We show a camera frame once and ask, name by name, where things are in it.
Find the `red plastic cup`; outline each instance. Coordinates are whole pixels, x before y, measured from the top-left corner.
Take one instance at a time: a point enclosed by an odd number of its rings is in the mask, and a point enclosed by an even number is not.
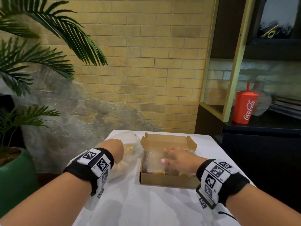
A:
[[[232,120],[240,124],[247,124],[249,122],[254,105],[259,96],[259,94],[249,91],[249,88],[250,83],[247,84],[246,91],[236,93]]]

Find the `yellow label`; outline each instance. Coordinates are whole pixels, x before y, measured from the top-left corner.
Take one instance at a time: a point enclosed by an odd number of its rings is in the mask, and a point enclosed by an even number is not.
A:
[[[123,149],[124,149],[125,151],[128,151],[128,150],[133,149],[133,148],[134,148],[133,146],[123,147]]]

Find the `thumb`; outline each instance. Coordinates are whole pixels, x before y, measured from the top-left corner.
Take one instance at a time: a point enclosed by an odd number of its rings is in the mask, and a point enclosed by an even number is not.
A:
[[[167,167],[175,169],[175,161],[170,159],[161,159],[161,163]]]

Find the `open cardboard box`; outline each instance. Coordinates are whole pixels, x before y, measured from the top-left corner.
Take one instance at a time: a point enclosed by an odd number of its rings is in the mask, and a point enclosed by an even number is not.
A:
[[[150,148],[157,148],[160,151],[164,151],[164,148],[181,147],[187,150],[195,151],[197,149],[197,144],[191,139],[190,136],[184,137],[145,133],[145,136],[141,139],[141,145],[143,146],[144,151],[140,166],[140,184],[172,186],[190,189],[195,189],[200,184],[200,181],[196,177],[148,174],[143,168],[145,155]]]

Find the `green pot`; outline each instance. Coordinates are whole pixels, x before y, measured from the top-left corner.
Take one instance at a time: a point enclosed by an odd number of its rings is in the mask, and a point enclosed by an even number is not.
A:
[[[0,218],[39,189],[32,157],[19,149],[18,158],[0,167]]]

